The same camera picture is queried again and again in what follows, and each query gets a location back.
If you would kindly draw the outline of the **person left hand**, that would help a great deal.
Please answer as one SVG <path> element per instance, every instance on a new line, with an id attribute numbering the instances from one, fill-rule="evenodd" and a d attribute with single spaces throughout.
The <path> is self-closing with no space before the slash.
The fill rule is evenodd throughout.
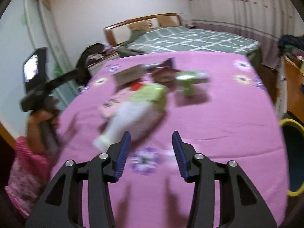
<path id="1" fill-rule="evenodd" d="M 44 154 L 46 146 L 42 140 L 41 124 L 51 121 L 54 129 L 58 128 L 58 115 L 51 114 L 46 110 L 38 110 L 32 113 L 27 120 L 27 147 L 34 154 Z"/>

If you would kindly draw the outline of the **pink sleeve forearm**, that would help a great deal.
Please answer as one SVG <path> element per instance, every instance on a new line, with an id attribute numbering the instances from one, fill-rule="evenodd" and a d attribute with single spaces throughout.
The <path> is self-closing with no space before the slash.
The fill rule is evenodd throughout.
<path id="1" fill-rule="evenodd" d="M 26 137 L 15 141 L 15 159 L 5 192 L 14 207 L 28 218 L 33 206 L 49 182 L 51 164 L 46 155 L 34 154 Z"/>

